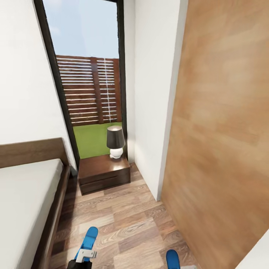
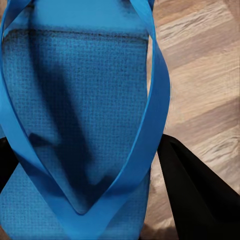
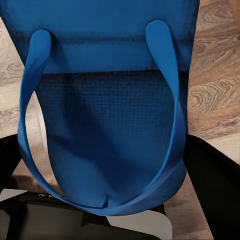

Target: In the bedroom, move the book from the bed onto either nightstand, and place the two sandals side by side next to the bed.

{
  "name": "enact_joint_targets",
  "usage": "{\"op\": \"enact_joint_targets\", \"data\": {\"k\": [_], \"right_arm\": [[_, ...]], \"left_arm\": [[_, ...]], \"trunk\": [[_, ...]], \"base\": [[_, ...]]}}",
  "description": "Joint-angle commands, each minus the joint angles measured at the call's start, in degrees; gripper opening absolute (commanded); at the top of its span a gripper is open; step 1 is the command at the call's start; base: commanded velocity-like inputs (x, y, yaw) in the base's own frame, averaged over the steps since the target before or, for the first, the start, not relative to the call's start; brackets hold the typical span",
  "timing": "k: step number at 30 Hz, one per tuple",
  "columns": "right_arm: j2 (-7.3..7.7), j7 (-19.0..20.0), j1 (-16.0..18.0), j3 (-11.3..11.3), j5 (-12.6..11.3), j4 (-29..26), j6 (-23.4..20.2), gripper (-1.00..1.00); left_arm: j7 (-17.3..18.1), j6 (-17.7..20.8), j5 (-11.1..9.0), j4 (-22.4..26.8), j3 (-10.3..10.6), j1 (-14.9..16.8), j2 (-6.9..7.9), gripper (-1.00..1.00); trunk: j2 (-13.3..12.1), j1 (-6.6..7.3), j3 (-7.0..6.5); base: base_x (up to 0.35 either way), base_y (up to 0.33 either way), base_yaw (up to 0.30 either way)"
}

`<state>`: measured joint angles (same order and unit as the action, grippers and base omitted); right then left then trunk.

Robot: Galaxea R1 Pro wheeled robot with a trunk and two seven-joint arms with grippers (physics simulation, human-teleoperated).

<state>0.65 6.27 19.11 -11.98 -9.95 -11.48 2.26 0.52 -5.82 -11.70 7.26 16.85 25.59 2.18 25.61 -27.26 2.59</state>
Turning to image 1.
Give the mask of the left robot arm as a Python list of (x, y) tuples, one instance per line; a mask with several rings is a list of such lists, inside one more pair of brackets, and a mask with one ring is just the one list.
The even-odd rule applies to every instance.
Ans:
[(92, 262), (84, 261), (85, 258), (95, 259), (98, 253), (95, 250), (80, 249), (77, 259), (71, 260), (66, 269), (91, 269)]

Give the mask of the sandal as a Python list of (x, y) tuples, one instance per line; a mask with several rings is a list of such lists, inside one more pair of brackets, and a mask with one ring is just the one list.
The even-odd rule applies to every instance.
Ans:
[[(97, 235), (98, 235), (98, 229), (94, 226), (90, 227), (86, 233), (86, 236), (83, 240), (83, 243), (82, 243), (80, 249), (92, 250), (94, 242), (97, 238)], [(79, 249), (79, 251), (80, 251), (80, 249)], [(79, 251), (77, 252), (74, 259), (77, 259)], [(90, 260), (90, 258), (84, 257), (84, 261), (88, 262), (89, 260)]]
[(175, 250), (168, 250), (166, 253), (168, 269), (180, 269), (178, 253)]

